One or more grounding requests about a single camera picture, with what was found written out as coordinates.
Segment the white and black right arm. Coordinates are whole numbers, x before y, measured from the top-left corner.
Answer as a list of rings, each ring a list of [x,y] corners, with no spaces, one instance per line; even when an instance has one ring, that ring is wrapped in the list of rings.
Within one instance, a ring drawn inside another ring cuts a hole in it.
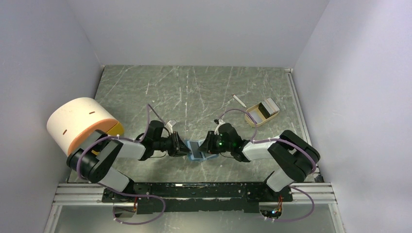
[[[216,132],[209,131],[199,151],[209,154],[229,152],[235,160],[245,163],[273,159],[279,169],[266,178],[262,188],[262,195],[268,201],[279,197],[281,190],[291,183],[303,182],[316,170],[321,159],[314,147],[290,130],[274,138],[246,140],[229,123],[219,126]]]

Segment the blue card holder wallet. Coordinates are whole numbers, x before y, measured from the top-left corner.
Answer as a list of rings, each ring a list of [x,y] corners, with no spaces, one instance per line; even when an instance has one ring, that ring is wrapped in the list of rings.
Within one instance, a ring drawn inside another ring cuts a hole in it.
[[[206,160],[210,160],[210,159],[214,159],[219,157],[218,154],[210,154],[210,153],[205,153],[205,152],[201,152],[199,150],[199,147],[202,145],[202,143],[205,140],[187,140],[186,141],[186,146],[190,149],[190,153],[188,154],[188,159],[190,161],[197,161],[197,162],[202,162],[202,161],[206,161]]]

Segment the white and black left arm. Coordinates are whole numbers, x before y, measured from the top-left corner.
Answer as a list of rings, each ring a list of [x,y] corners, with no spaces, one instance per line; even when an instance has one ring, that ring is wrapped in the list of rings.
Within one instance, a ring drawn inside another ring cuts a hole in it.
[[[95,130],[68,156],[66,163],[80,178],[115,190],[115,196],[127,202],[138,193],[135,182],[113,168],[114,161],[118,157],[145,161],[155,151],[170,157],[186,156],[191,152],[177,132],[167,129],[161,121],[152,120],[136,140]]]

